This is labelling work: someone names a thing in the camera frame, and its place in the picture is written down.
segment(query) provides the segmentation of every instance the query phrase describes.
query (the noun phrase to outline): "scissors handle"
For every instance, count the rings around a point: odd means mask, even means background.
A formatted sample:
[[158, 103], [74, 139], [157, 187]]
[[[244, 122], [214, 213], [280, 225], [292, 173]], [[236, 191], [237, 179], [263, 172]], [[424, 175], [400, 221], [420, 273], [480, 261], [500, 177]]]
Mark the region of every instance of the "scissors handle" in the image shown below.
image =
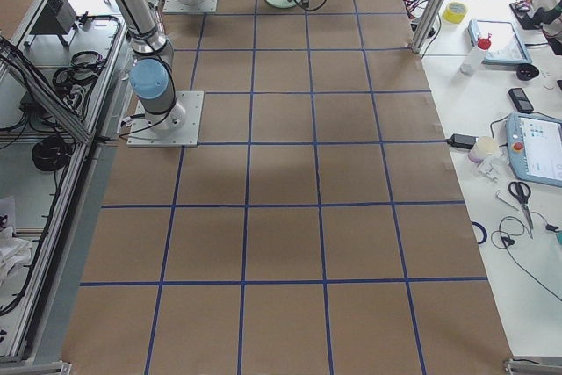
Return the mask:
[[530, 197], [530, 187], [524, 182], [511, 182], [508, 185], [509, 193], [519, 201], [519, 204], [527, 204]]

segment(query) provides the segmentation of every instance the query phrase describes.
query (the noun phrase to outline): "smartphone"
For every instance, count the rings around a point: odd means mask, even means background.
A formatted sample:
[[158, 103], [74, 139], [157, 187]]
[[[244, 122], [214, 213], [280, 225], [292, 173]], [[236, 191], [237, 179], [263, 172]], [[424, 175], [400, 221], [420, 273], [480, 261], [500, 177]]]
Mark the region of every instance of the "smartphone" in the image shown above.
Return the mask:
[[522, 88], [512, 88], [508, 94], [519, 113], [529, 114], [535, 110]]

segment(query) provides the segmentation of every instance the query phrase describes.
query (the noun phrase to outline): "tape roll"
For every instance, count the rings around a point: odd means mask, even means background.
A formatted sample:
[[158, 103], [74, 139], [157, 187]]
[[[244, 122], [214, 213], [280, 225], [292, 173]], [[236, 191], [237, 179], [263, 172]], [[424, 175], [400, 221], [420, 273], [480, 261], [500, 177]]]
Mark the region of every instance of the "tape roll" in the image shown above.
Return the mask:
[[466, 15], [466, 6], [460, 2], [450, 2], [447, 4], [445, 11], [443, 12], [443, 19], [446, 19], [453, 24], [458, 24]]

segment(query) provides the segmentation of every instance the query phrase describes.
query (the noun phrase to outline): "white bottle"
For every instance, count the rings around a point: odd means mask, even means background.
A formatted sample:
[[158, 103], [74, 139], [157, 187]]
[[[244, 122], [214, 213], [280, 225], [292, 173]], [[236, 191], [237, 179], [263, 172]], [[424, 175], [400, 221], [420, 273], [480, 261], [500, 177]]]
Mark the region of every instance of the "white bottle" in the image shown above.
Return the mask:
[[472, 48], [469, 54], [465, 57], [463, 64], [460, 65], [460, 71], [465, 75], [472, 75], [474, 71], [482, 64], [482, 61], [486, 57], [486, 53], [492, 46], [492, 41], [490, 41], [490, 35], [488, 34], [487, 39], [478, 39], [476, 46]]

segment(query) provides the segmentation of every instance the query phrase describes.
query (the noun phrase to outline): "white cup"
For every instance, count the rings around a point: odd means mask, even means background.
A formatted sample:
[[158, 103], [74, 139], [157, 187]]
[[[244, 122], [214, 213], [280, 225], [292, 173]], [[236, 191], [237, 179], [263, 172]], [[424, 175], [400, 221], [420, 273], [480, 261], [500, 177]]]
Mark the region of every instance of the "white cup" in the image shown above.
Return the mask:
[[471, 162], [483, 162], [486, 157], [494, 154], [499, 148], [494, 138], [480, 136], [468, 152], [468, 158]]

